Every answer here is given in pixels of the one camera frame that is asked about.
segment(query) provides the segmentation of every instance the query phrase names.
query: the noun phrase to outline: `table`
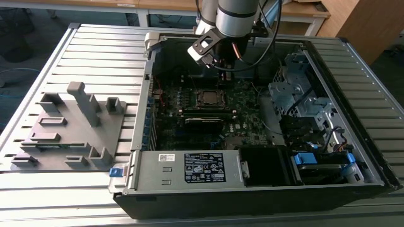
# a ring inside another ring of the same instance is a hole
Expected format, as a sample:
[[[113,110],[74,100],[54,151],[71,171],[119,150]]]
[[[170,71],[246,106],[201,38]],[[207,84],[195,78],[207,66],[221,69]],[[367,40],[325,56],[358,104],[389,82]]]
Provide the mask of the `table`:
[[[138,12],[141,26],[149,27],[147,15],[150,14],[195,16],[195,0],[139,0]],[[310,23],[305,32],[305,35],[309,36],[317,36],[325,20],[330,16],[330,12],[318,11],[314,3],[291,2],[283,6],[282,21]]]
[[[195,0],[3,0],[0,6],[35,9],[137,13],[142,27],[150,27],[150,15],[197,16]],[[314,3],[291,2],[283,6],[285,22],[309,23],[305,35],[315,36],[330,12],[318,11]]]
[[[2,166],[17,152],[15,140],[26,139],[42,107],[37,104],[42,92],[59,92],[71,81],[89,84],[86,91],[98,100],[109,96],[129,102],[121,131],[115,162],[130,160],[131,139],[138,113],[139,93],[129,92],[141,87],[142,67],[129,63],[147,62],[143,54],[145,36],[149,32],[187,33],[193,30],[142,28],[130,26],[73,26],[53,53],[22,105],[0,136]],[[404,132],[403,108],[365,64],[350,43],[338,38],[297,37],[281,35],[282,39],[307,39],[319,50],[325,63],[351,105],[366,123],[381,150],[393,165],[397,176],[404,179]],[[269,216],[235,216],[202,219],[134,220],[113,200],[109,192],[109,173],[5,173],[0,174],[0,226],[195,226],[271,222],[273,226],[398,226],[404,221],[404,190],[375,199],[357,201],[333,211],[286,213]]]

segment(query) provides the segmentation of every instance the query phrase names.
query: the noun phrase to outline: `blue cable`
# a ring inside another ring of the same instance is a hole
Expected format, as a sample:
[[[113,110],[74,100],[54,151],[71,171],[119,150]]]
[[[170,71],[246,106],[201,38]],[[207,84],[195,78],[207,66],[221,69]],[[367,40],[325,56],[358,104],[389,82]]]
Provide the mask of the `blue cable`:
[[[9,71],[14,71],[14,70],[29,70],[29,71],[35,71],[35,72],[41,73],[41,71],[37,70],[37,69],[31,69],[31,68],[15,68],[15,69],[10,69],[10,70],[2,71],[0,74],[5,73],[5,72],[9,72]]]
[[[41,73],[41,71],[37,70],[37,69],[31,69],[31,68],[15,68],[15,69],[10,69],[10,70],[2,71],[0,74],[5,73],[5,72],[14,71],[14,70],[29,70],[29,71],[35,71],[35,72]],[[3,97],[3,98],[23,98],[25,96],[7,96],[7,95],[0,95],[0,97]]]
[[[0,95],[0,97],[3,97],[3,98],[23,98],[25,96],[6,96],[6,95]]]

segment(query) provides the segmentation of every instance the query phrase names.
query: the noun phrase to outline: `sticker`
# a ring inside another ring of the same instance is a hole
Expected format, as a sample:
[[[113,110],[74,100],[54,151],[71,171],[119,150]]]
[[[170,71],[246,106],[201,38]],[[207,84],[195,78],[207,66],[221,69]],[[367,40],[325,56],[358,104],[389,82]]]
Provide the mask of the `sticker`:
[[[223,153],[185,154],[187,183],[226,182]]]
[[[159,155],[159,162],[174,162],[177,160],[175,154],[161,154]]]
[[[125,7],[135,7],[135,5],[134,4],[118,4],[118,6],[125,6]]]

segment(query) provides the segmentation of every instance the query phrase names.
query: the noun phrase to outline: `aluminum extrusion table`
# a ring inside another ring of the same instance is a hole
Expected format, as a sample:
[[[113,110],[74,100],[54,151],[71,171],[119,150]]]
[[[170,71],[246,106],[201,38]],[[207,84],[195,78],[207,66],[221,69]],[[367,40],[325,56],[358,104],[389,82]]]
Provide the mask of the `aluminum extrusion table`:
[[[43,92],[65,92],[83,81],[98,100],[118,96],[129,103],[115,162],[130,159],[139,90],[145,75],[145,36],[151,31],[191,33],[186,29],[81,25],[66,32],[22,105],[0,136],[0,168],[19,152],[35,124]],[[315,44],[355,111],[393,169],[404,179],[404,111],[351,47],[337,38],[281,35]],[[113,200],[109,173],[0,174],[0,226],[223,225],[277,222],[274,226],[357,226],[369,222],[398,226],[404,221],[404,190],[361,200],[333,211],[270,216],[183,220],[133,220]]]

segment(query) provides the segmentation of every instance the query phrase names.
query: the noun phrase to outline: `metal slatted surface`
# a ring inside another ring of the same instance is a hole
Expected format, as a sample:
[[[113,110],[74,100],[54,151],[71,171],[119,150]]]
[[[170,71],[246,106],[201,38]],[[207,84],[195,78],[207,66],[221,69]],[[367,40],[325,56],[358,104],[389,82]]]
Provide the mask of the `metal slatted surface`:
[[[130,103],[119,137],[117,162],[129,161],[131,137],[137,119],[139,88],[142,85],[145,34],[162,28],[134,28],[122,26],[82,25],[67,37],[70,45],[61,45],[61,52],[50,59],[45,82],[35,91],[35,96],[11,130],[7,146],[2,155],[18,151],[19,140],[26,139],[42,107],[35,104],[41,93],[63,92],[71,81],[83,81],[86,91],[95,93],[98,100],[106,100],[111,94]],[[191,33],[189,30],[166,32]],[[305,37],[285,35],[286,39]],[[404,122],[403,113],[395,100],[385,92],[378,80],[363,68],[361,59],[339,39],[310,38],[319,49],[326,64],[335,73],[335,79],[350,98],[350,102],[366,127],[374,136],[393,168],[404,179]],[[0,226],[107,226],[107,225],[158,225],[179,222],[185,225],[231,224],[282,220],[327,219],[327,224],[341,226],[342,218],[349,223],[361,223],[361,217],[381,220],[398,220],[404,212],[404,190],[385,197],[357,201],[337,210],[299,214],[277,214],[230,218],[206,218],[199,220],[133,220],[113,200],[107,186],[107,173],[46,173],[2,174],[0,189]]]

